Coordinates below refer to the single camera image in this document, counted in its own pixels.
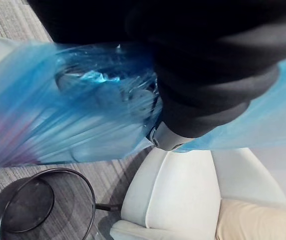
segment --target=crumpled plastic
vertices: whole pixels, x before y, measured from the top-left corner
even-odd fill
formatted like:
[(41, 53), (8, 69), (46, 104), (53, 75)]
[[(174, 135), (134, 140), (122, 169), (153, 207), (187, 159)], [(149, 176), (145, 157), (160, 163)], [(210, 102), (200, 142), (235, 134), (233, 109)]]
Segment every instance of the crumpled plastic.
[(24, 44), (0, 62), (0, 167), (123, 158), (160, 110), (144, 47)]

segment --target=black jacket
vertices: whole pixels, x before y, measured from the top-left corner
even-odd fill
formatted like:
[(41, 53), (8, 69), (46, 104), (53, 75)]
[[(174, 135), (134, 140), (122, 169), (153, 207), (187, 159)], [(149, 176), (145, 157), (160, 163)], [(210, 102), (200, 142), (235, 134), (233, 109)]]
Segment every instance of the black jacket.
[(55, 42), (153, 45), (162, 120), (197, 138), (241, 115), (286, 58), (286, 0), (29, 0)]

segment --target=blue plastic bag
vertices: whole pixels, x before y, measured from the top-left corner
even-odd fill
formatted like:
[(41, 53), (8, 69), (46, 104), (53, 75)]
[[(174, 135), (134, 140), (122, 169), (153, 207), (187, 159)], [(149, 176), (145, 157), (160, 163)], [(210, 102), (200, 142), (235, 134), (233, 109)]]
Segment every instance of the blue plastic bag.
[[(162, 103), (150, 50), (29, 43), (0, 63), (0, 167), (123, 158)], [(179, 151), (286, 144), (286, 61), (278, 82), (236, 120)]]
[(161, 109), (135, 44), (26, 44), (0, 63), (0, 167), (123, 158)]
[(280, 78), (234, 121), (183, 145), (179, 151), (286, 145), (286, 60)]

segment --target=gray carpet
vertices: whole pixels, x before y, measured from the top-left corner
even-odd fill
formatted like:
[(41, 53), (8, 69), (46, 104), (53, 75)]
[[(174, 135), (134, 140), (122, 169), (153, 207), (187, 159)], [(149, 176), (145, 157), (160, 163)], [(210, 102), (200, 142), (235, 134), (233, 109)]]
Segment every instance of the gray carpet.
[[(50, 41), (50, 37), (24, 0), (0, 0), (0, 37), (20, 41)], [(60, 167), (71, 168), (84, 174), (93, 186), (98, 203), (119, 204), (123, 201), (126, 190), (147, 152), (146, 150), (137, 157), (129, 157), (123, 160), (68, 164), (60, 165)], [(53, 167), (57, 167), (57, 165), (0, 169), (0, 191), (14, 180), (29, 177), (41, 170)], [(77, 187), (74, 187), (73, 191), (76, 191), (75, 196), (77, 196), (78, 201), (81, 201), (81, 198), (85, 199), (87, 196), (82, 195), (81, 191), (77, 192)], [(90, 211), (90, 208), (90, 204), (88, 204), (88, 207), (84, 207), (84, 213)], [(47, 226), (47, 236), (50, 236), (51, 240), (77, 240), (77, 234), (73, 232), (72, 223), (58, 228), (60, 214), (63, 218), (65, 212), (58, 211), (55, 216), (57, 217), (56, 222), (53, 219), (52, 225)], [(110, 240), (109, 230), (111, 225), (118, 219), (120, 219), (119, 212), (108, 213), (98, 210), (88, 239)], [(74, 220), (79, 223), (86, 223), (86, 220), (81, 218)], [(44, 236), (35, 239), (49, 240), (45, 239)]]

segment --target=beige cushion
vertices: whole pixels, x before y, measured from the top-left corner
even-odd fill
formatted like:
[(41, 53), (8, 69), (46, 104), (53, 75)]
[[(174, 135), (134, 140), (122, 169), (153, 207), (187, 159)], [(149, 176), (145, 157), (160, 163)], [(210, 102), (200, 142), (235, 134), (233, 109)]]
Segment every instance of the beige cushion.
[(286, 210), (223, 199), (216, 240), (286, 240)]

